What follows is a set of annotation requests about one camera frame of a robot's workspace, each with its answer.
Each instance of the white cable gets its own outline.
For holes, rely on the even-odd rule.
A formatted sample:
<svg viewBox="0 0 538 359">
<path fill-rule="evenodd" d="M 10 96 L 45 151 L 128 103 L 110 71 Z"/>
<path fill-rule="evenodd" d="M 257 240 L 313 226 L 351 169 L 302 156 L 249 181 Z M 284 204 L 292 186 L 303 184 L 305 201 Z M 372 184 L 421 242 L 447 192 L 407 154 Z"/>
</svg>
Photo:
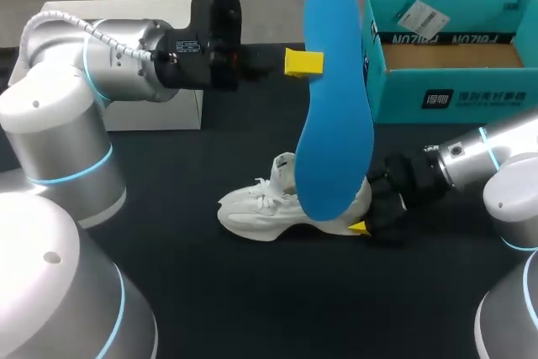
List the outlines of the white cable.
<svg viewBox="0 0 538 359">
<path fill-rule="evenodd" d="M 128 46 L 120 44 L 114 38 L 109 37 L 104 32 L 99 31 L 87 21 L 84 21 L 81 18 L 71 16 L 69 13 L 52 10 L 49 12 L 41 12 L 36 14 L 24 26 L 23 33 L 20 37 L 19 54 L 21 57 L 21 61 L 24 64 L 24 69 L 26 70 L 29 69 L 28 42 L 30 35 L 41 24 L 47 23 L 49 21 L 65 21 L 66 23 L 83 29 L 92 37 L 103 42 L 105 45 L 109 46 L 114 51 L 119 52 L 120 54 L 130 56 L 140 61 L 151 61 L 151 52 L 149 52 L 148 50 L 136 50 L 134 48 L 129 48 Z"/>
</svg>

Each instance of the sneaker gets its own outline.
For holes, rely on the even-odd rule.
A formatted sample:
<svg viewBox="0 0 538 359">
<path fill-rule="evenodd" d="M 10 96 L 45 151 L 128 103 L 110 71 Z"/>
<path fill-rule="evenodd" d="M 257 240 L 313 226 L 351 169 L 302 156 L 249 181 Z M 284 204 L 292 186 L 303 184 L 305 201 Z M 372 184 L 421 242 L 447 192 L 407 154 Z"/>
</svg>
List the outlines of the sneaker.
<svg viewBox="0 0 538 359">
<path fill-rule="evenodd" d="M 284 170 L 285 167 L 291 167 L 289 170 Z M 281 155 L 275 157 L 272 163 L 271 169 L 271 179 L 276 182 L 279 181 L 280 184 L 276 185 L 275 188 L 283 189 L 285 193 L 295 193 L 295 155 L 293 153 L 282 153 Z M 255 196 L 260 194 L 264 188 L 269 188 L 271 180 L 264 180 L 263 178 L 257 178 L 256 181 L 259 183 L 255 186 L 244 187 L 232 191 L 231 193 L 223 196 L 219 203 L 221 205 L 229 205 L 235 202 L 242 201 L 249 196 Z"/>
<path fill-rule="evenodd" d="M 293 153 L 283 153 L 273 162 L 270 180 L 258 178 L 257 185 L 222 198 L 218 212 L 220 223 L 240 237 L 258 241 L 273 241 L 295 224 L 311 224 L 332 235 L 360 235 L 348 227 L 370 208 L 372 190 L 366 178 L 355 201 L 341 216 L 319 222 L 309 218 L 299 204 L 294 163 Z"/>
</svg>

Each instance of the shoe insole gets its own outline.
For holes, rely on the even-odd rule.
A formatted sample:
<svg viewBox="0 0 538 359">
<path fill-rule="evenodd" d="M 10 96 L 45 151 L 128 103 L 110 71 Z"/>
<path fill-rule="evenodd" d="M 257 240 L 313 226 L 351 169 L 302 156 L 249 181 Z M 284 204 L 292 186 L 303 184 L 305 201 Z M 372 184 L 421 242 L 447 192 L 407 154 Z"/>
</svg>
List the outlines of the shoe insole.
<svg viewBox="0 0 538 359">
<path fill-rule="evenodd" d="M 331 220 L 351 205 L 372 159 L 357 0 L 306 0 L 303 36 L 307 51 L 324 53 L 324 70 L 309 77 L 310 107 L 298 142 L 295 181 L 304 212 L 314 220 Z"/>
</svg>

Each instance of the cardboard box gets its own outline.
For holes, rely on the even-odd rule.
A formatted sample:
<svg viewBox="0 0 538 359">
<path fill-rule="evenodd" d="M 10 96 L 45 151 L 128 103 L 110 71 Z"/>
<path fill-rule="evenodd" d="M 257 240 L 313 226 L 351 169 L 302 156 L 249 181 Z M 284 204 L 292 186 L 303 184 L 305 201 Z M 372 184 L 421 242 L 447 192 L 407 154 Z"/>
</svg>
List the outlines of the cardboard box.
<svg viewBox="0 0 538 359">
<path fill-rule="evenodd" d="M 487 123 L 538 104 L 538 0 L 419 0 L 450 18 L 430 40 L 398 24 L 415 1 L 366 1 L 377 123 Z"/>
<path fill-rule="evenodd" d="M 191 21 L 191 0 L 89 0 L 47 2 L 41 9 L 61 10 L 79 18 L 157 18 L 182 29 Z M 9 79 L 12 86 L 23 78 L 17 61 Z M 105 110 L 107 130 L 200 129 L 202 123 L 202 90 L 180 90 L 166 103 L 117 101 Z"/>
</svg>

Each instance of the shoe box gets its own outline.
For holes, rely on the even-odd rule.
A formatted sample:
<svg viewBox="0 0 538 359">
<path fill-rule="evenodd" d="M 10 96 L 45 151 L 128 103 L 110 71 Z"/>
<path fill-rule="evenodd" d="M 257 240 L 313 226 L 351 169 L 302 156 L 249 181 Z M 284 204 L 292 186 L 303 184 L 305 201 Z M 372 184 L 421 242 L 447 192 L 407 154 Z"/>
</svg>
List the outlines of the shoe box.
<svg viewBox="0 0 538 359">
<path fill-rule="evenodd" d="M 487 123 L 538 104 L 538 0 L 366 0 L 381 124 Z"/>
</svg>

